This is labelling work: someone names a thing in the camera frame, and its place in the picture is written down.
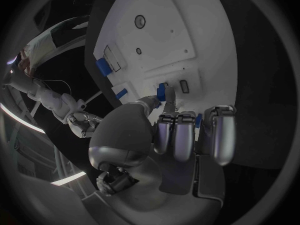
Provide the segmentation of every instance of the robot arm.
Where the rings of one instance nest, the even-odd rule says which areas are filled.
[[[32,79],[14,67],[4,78],[4,84],[26,93],[34,101],[40,101],[59,121],[69,124],[79,138],[91,137],[97,123],[102,121],[100,117],[84,112],[87,105],[82,99],[76,101],[67,93],[60,95],[46,88],[40,80]]]

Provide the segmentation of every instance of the curved light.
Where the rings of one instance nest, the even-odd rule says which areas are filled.
[[[80,177],[82,177],[83,175],[85,175],[86,173],[84,171],[80,172],[80,173],[77,173],[73,176],[69,176],[67,178],[64,178],[62,180],[58,180],[58,181],[54,181],[54,182],[51,182],[51,184],[53,185],[56,185],[56,186],[61,186],[61,185],[64,185],[64,184],[67,184],[75,179],[78,179]]]
[[[9,116],[11,116],[13,119],[17,120],[19,123],[21,123],[21,124],[27,126],[28,128],[31,128],[31,129],[33,129],[33,130],[36,130],[36,131],[38,131],[38,132],[40,132],[40,133],[45,134],[44,130],[42,130],[42,129],[36,127],[36,126],[33,126],[32,124],[30,124],[30,123],[28,123],[28,122],[22,120],[22,119],[19,118],[18,116],[14,115],[14,114],[13,114],[11,111],[9,111],[2,103],[0,103],[0,107],[2,108],[2,110],[3,110],[4,112],[6,112],[6,113],[7,113]]]
[[[8,61],[6,64],[12,64],[14,61],[16,61],[17,57],[18,57],[18,56],[15,56],[15,58],[14,58],[13,60]]]

